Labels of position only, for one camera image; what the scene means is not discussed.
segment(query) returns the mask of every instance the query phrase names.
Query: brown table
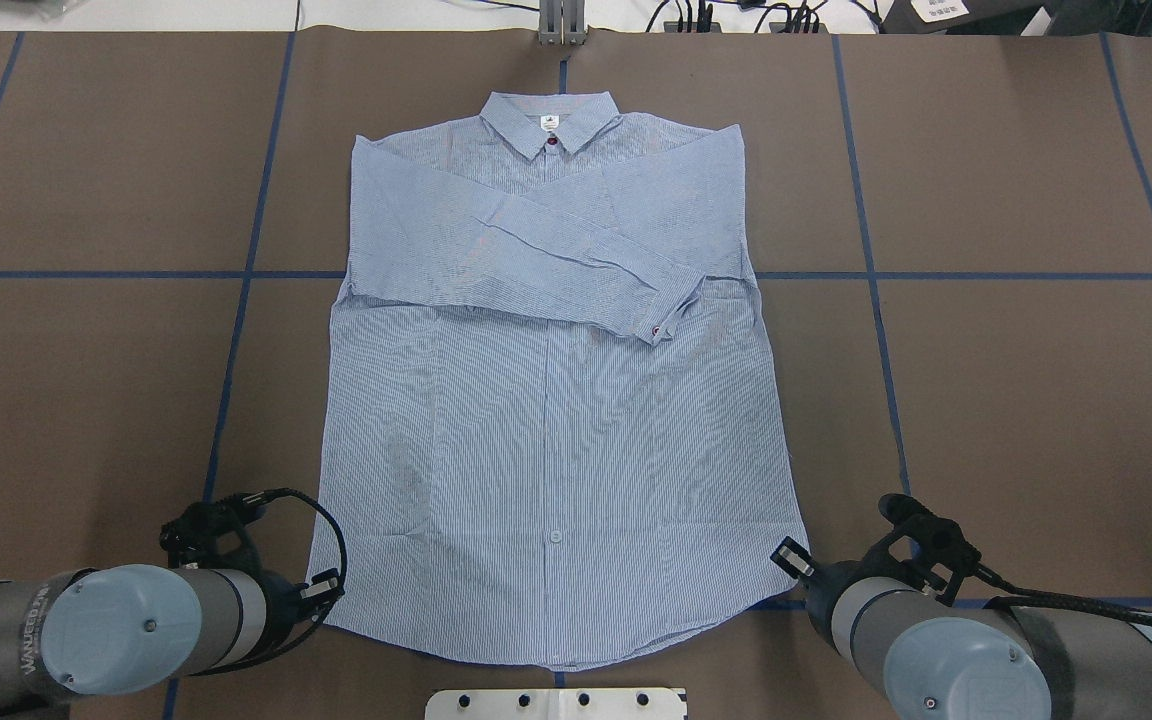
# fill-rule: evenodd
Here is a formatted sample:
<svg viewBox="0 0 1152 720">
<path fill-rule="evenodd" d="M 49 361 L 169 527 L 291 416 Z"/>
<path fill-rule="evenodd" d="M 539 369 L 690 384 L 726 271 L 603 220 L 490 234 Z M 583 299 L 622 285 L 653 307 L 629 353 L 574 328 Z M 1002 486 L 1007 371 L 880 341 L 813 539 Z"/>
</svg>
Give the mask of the brown table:
<svg viewBox="0 0 1152 720">
<path fill-rule="evenodd" d="M 564 53 L 524 31 L 0 35 L 0 577 L 161 562 L 157 529 L 205 488 L 314 491 L 353 136 L 558 91 Z M 593 32 L 567 90 L 744 127 L 820 558 L 858 555 L 908 486 L 1015 582 L 1152 606 L 1152 40 Z M 297 575 L 310 530 L 287 510 L 256 533 Z M 568 675 L 328 630 L 170 707 L 397 719 L 439 688 L 664 684 L 696 720 L 893 717 L 774 607 Z M 76 715 L 157 719 L 165 692 Z"/>
</svg>

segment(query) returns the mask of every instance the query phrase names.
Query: sticker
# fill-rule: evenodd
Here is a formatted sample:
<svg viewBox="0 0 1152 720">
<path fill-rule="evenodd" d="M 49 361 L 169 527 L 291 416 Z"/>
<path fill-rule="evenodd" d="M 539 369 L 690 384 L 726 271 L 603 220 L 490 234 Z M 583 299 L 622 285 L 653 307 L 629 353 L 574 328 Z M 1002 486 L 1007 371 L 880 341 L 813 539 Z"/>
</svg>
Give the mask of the sticker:
<svg viewBox="0 0 1152 720">
<path fill-rule="evenodd" d="M 914 5 L 914 12 L 918 13 L 924 23 L 937 23 L 968 14 L 963 0 L 910 0 L 910 5 Z"/>
</svg>

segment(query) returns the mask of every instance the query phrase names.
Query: folded long-sleeve shirt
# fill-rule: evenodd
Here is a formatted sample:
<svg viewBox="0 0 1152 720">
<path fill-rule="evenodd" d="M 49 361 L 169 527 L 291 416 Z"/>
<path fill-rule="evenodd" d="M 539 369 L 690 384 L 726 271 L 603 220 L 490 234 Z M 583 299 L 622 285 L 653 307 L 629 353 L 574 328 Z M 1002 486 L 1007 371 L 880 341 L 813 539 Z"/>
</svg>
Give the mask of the folded long-sleeve shirt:
<svg viewBox="0 0 1152 720">
<path fill-rule="evenodd" d="M 806 544 L 745 242 L 740 128 L 492 94 L 359 137 L 332 311 L 329 622 L 588 669 L 790 586 Z M 329 562 L 314 532 L 311 566 Z"/>
</svg>

